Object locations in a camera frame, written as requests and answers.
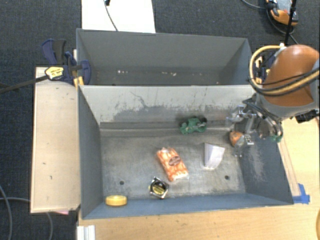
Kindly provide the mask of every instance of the white plastic piece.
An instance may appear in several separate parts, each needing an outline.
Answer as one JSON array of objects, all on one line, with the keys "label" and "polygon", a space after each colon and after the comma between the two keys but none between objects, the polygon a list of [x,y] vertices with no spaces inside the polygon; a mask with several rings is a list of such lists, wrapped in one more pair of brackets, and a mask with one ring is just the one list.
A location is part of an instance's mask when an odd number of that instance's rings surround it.
[{"label": "white plastic piece", "polygon": [[209,143],[204,144],[204,167],[215,169],[224,157],[225,148]]},{"label": "white plastic piece", "polygon": [[96,227],[95,225],[77,226],[76,227],[77,240],[96,240]]}]

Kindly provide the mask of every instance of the orange device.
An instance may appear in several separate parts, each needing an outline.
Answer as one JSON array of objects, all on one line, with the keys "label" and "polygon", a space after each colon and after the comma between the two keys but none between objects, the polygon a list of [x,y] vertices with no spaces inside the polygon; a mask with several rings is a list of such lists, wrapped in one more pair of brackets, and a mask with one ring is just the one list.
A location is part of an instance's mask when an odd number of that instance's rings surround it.
[{"label": "orange device", "polygon": [[[277,22],[288,25],[290,18],[291,0],[265,0],[269,15]],[[298,24],[298,15],[296,12],[292,16],[292,26]]]}]

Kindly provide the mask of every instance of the green object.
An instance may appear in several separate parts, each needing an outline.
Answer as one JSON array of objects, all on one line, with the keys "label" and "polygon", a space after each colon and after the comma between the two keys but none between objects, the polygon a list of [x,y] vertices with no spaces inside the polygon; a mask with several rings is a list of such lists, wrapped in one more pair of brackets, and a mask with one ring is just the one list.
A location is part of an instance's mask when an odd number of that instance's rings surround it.
[{"label": "green object", "polygon": [[201,122],[199,118],[190,118],[187,122],[182,123],[180,132],[184,135],[192,134],[194,131],[203,133],[207,129],[206,122]]},{"label": "green object", "polygon": [[281,136],[276,136],[276,135],[270,136],[271,140],[276,143],[279,143],[282,140],[282,137],[283,137],[282,135]]}]

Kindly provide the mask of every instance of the white paper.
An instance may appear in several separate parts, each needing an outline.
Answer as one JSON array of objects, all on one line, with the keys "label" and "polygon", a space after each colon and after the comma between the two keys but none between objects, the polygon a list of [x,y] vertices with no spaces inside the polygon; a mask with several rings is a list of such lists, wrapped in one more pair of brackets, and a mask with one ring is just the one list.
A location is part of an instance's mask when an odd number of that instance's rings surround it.
[{"label": "white paper", "polygon": [[204,166],[215,169],[221,163],[225,153],[225,148],[217,145],[204,144]]},{"label": "white paper", "polygon": [[[119,31],[155,33],[151,0],[111,0],[108,11]],[[82,0],[82,28],[114,31],[104,0]]]}]

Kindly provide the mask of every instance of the yellow tape roll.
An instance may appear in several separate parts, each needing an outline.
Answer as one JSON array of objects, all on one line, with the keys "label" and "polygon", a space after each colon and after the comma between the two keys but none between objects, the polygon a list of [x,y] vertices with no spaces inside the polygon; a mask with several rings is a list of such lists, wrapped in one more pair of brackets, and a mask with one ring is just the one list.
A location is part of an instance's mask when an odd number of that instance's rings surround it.
[{"label": "yellow tape roll", "polygon": [[105,198],[105,204],[108,206],[125,206],[127,197],[124,195],[109,195]]}]

